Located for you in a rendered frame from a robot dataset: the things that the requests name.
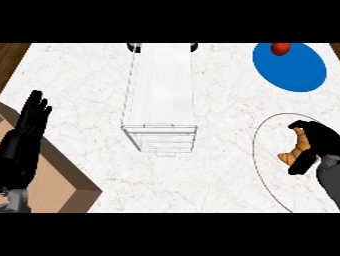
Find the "red apple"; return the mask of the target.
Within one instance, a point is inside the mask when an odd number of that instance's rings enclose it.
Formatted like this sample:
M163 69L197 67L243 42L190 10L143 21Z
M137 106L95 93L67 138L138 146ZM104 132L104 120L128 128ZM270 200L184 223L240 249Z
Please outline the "red apple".
M274 43L271 45L271 51L277 56L283 56L289 53L292 49L292 44L290 43Z

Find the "blue round plate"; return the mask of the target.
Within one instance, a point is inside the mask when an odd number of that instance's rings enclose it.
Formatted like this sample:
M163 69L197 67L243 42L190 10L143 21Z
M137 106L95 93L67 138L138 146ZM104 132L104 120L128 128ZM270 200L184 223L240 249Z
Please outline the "blue round plate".
M292 92L314 91L326 82L324 60L305 43L293 43L283 56L273 53L271 43L259 43L253 50L253 64L262 77Z

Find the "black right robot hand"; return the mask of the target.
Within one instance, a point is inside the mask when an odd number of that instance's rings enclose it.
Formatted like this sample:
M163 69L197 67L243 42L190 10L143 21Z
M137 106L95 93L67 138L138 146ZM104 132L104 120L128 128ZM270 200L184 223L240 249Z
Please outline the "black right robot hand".
M323 123L298 120L289 125L290 129L302 128L311 148L304 150L293 165L289 168L290 175L304 175L317 158L321 158L320 170L326 170L340 164L340 135Z

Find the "open brown wooden drawer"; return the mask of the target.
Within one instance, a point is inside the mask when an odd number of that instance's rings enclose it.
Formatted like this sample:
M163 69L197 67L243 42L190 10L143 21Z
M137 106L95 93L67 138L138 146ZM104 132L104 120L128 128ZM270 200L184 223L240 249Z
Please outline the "open brown wooden drawer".
M103 193L44 138L51 111L41 91L21 111L0 103L0 213L85 213Z

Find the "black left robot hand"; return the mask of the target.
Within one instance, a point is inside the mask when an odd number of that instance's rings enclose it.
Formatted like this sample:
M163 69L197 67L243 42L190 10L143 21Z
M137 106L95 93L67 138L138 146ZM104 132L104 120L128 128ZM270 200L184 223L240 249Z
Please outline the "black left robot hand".
M17 126L7 132L0 142L0 193L26 189L33 181L51 112L48 99L35 90L26 101Z

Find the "golden brown croissant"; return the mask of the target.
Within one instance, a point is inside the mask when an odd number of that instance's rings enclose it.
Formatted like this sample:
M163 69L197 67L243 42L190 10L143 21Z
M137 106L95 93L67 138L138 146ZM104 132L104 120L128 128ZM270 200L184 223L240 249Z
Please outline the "golden brown croissant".
M295 128L295 132L298 135L298 141L295 145L295 149L289 153L280 153L278 159L292 166L301 156L301 154L311 148L309 140L306 137L306 133L302 128Z

